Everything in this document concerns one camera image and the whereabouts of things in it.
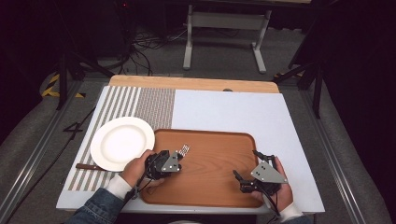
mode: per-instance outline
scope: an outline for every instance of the plate rim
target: plate rim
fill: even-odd
[[[103,136],[105,136],[106,133],[110,132],[114,128],[120,126],[120,125],[125,125],[125,124],[130,124],[134,125],[140,128],[142,130],[143,134],[146,136],[146,145],[145,148],[142,149],[141,154],[146,149],[153,149],[154,148],[154,143],[155,143],[155,135],[154,131],[151,128],[151,126],[143,119],[137,118],[137,117],[121,117],[121,118],[116,118],[113,120],[110,120],[109,122],[105,123],[102,127],[100,127],[94,134],[90,143],[90,152],[91,152],[91,157],[93,159],[93,162],[95,162],[96,165],[100,166],[101,168],[111,171],[111,172],[120,172],[124,169],[125,165],[128,163],[127,162],[112,162],[109,160],[106,160],[106,158],[103,156],[101,153],[101,143],[103,140]]]

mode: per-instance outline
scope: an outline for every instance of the wrist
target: wrist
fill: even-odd
[[[289,219],[302,216],[303,213],[295,203],[289,204],[285,209],[280,212],[280,222],[285,222]]]
[[[134,188],[134,186],[136,186],[137,179],[135,179],[135,178],[128,178],[128,177],[126,177],[126,175],[124,175],[123,173],[120,174],[120,177],[121,177],[126,183],[128,183],[129,186],[130,186],[131,188]]]
[[[110,193],[122,200],[132,188],[120,175],[115,175],[105,187]]]

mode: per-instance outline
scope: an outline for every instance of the yellow tape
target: yellow tape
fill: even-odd
[[[56,81],[59,79],[60,74],[55,74],[49,81],[47,88],[41,93],[41,96],[53,96],[53,97],[60,97],[61,94],[57,91],[52,91],[53,86],[55,85]],[[85,98],[86,93],[77,93],[75,97],[77,98]]]

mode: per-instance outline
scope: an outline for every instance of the knife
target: knife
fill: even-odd
[[[83,170],[106,171],[105,169],[101,168],[98,165],[89,165],[89,164],[83,164],[83,163],[77,163],[76,168],[83,169]]]

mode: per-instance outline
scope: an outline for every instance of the white plate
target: white plate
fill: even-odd
[[[152,149],[154,141],[154,131],[144,120],[132,117],[113,119],[93,136],[91,156],[103,169],[119,172],[146,149]]]

